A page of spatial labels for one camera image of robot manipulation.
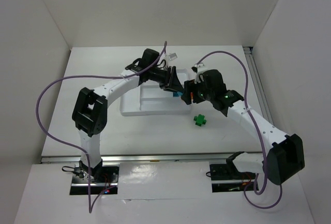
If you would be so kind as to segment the teal rounded lego brick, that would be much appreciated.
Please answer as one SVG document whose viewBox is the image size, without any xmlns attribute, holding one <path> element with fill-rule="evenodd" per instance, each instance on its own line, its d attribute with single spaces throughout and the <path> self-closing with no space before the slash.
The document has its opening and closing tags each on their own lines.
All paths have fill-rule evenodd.
<svg viewBox="0 0 331 224">
<path fill-rule="evenodd" d="M 173 97 L 180 97 L 181 95 L 181 92 L 173 92 Z"/>
</svg>

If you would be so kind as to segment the green cross lego stack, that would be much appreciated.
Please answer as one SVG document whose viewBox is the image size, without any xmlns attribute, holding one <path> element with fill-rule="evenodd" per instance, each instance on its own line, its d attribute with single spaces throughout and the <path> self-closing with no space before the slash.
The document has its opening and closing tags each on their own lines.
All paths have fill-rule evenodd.
<svg viewBox="0 0 331 224">
<path fill-rule="evenodd" d="M 200 127 L 202 125 L 205 125 L 206 124 L 205 116 L 202 115 L 202 114 L 199 114 L 197 116 L 194 116 L 193 120 L 194 120 L 195 125 L 200 126 Z"/>
</svg>

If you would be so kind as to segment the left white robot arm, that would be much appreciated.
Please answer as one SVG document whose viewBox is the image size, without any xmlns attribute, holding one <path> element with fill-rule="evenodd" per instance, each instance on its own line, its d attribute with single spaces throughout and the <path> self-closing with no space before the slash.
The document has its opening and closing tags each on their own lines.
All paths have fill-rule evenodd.
<svg viewBox="0 0 331 224">
<path fill-rule="evenodd" d="M 148 80 L 157 82 L 168 92 L 182 93 L 184 88 L 177 76 L 176 67 L 159 68 L 160 53 L 145 49 L 141 58 L 135 59 L 119 76 L 97 88 L 82 88 L 72 113 L 72 120 L 80 136 L 83 152 L 79 167 L 96 180 L 102 171 L 100 134 L 108 120 L 108 107 L 128 91 Z"/>
</svg>

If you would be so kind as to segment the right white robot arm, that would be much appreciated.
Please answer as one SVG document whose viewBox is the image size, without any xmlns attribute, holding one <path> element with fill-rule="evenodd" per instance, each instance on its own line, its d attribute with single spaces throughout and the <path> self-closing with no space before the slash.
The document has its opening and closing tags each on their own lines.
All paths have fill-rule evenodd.
<svg viewBox="0 0 331 224">
<path fill-rule="evenodd" d="M 303 141 L 277 129 L 257 113 L 244 97 L 227 89 L 216 69 L 192 68 L 195 78 L 184 83 L 181 98 L 186 104 L 208 101 L 213 108 L 238 123 L 255 140 L 262 152 L 239 151 L 226 159 L 232 172 L 264 174 L 275 185 L 281 185 L 305 167 Z"/>
</svg>

